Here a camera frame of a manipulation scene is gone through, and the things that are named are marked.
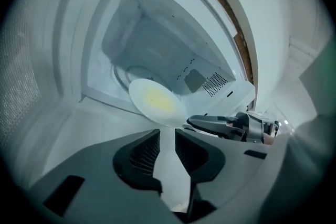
white plate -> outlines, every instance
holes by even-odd
[[[187,119],[181,101],[166,87],[149,79],[133,80],[129,86],[132,102],[150,120],[169,127],[180,127]]]

